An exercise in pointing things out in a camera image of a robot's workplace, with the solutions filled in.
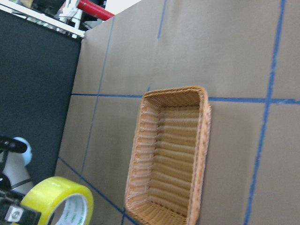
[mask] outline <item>wicker basket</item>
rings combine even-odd
[[[145,225],[194,225],[210,133],[198,86],[145,93],[125,191],[127,212]]]

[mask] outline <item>blue tape line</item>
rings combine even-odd
[[[124,208],[124,210],[123,210],[123,213],[122,213],[121,225],[123,225],[123,224],[124,224],[124,219],[125,219],[125,216],[124,216],[124,214],[125,214],[125,208]]]
[[[74,96],[98,96],[98,94],[72,94]]]
[[[79,172],[77,172],[75,169],[73,169],[65,160],[63,160],[61,157],[58,157],[58,159],[65,164],[70,170],[72,170],[80,179],[82,179],[84,182],[86,182],[94,191],[96,191],[104,200],[106,200],[108,203],[110,203],[117,211],[124,214],[124,211],[121,210],[116,204],[114,204],[111,200],[109,200],[108,197],[106,197],[101,191],[99,191],[97,188],[95,188],[90,182],[88,182]]]
[[[126,213],[124,213],[124,216],[134,225],[139,225],[139,223],[137,223],[134,219],[132,219],[129,215],[127,215]]]
[[[100,97],[115,97],[115,98],[142,98],[142,95],[103,95],[100,94]]]
[[[161,29],[162,29],[163,23],[164,23],[166,5],[167,5],[167,0],[164,1],[163,12],[161,14],[161,19],[160,19],[160,24],[159,24],[158,34],[157,34],[158,39],[160,39]]]
[[[292,105],[300,105],[300,100],[287,98],[287,99],[281,99],[281,98],[273,98],[272,104],[292,104]]]
[[[97,95],[99,95],[100,90],[101,90],[101,84],[102,84],[103,74],[104,74],[104,71],[105,71],[105,64],[106,64],[106,59],[107,59],[107,55],[108,55],[108,49],[109,49],[109,45],[110,45],[111,37],[112,37],[112,32],[113,32],[114,19],[115,19],[115,17],[112,18],[112,25],[111,25],[111,30],[110,30],[109,37],[108,37],[108,42],[107,42],[107,47],[106,47],[106,52],[105,52],[103,67],[102,67],[102,71],[101,71],[101,77],[100,77],[100,82],[99,82]],[[93,117],[92,117],[92,121],[91,121],[91,124],[90,124],[90,132],[89,132],[88,142],[87,142],[84,157],[83,157],[81,175],[82,175],[83,170],[84,170],[87,153],[88,153],[88,149],[89,149],[89,146],[90,146],[90,137],[91,137],[92,129],[93,129],[93,126],[94,126],[94,120],[95,120],[96,110],[97,110],[97,106],[98,106],[98,99],[99,98],[96,99],[94,112],[93,112]]]
[[[285,0],[281,0],[280,16],[279,16],[278,23],[277,23],[276,37],[275,37],[273,56],[272,56],[271,72],[270,72],[270,78],[269,78],[269,86],[268,86],[268,92],[267,92],[267,97],[266,97],[265,109],[264,109],[264,113],[263,113],[263,124],[262,124],[261,135],[260,135],[260,139],[259,139],[259,143],[258,143],[257,154],[256,154],[256,158],[255,158],[255,165],[254,165],[254,171],[253,171],[252,181],[251,181],[251,186],[250,186],[250,191],[249,191],[247,209],[246,209],[245,218],[244,218],[244,225],[248,225],[250,217],[251,217],[253,196],[255,193],[256,182],[257,182],[257,174],[258,174],[260,158],[262,155],[263,144],[264,144],[264,139],[265,139],[265,134],[266,134],[270,104],[272,102],[273,85],[274,85],[274,80],[275,80],[275,70],[276,70],[276,65],[277,65],[277,57],[278,57],[279,44],[280,44],[280,38],[281,38],[281,30],[282,30],[282,23],[283,23],[283,18],[284,18],[284,11],[285,11]]]
[[[106,95],[106,94],[72,94],[73,96],[96,96],[96,97],[113,97],[113,98],[142,98],[142,95]],[[209,97],[212,102],[243,102],[243,103],[266,103],[265,98],[250,97]],[[293,104],[300,105],[300,100],[294,98],[272,98],[271,104]]]
[[[246,97],[209,97],[209,101],[217,102],[245,102],[245,103],[265,103],[265,98],[246,98]]]

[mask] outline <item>clear packing tape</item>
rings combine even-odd
[[[51,177],[40,182],[21,201],[21,205],[42,213],[38,225],[48,225],[54,211],[63,204],[64,210],[56,225],[90,223],[93,212],[91,191],[63,177]]]

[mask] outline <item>black panel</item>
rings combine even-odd
[[[35,184],[54,174],[80,47],[0,11],[0,135],[29,141]]]

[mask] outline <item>red pipe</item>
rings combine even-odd
[[[106,11],[101,6],[96,5],[95,3],[89,0],[79,0],[77,4],[77,8],[101,20],[108,20],[114,16],[114,14]]]

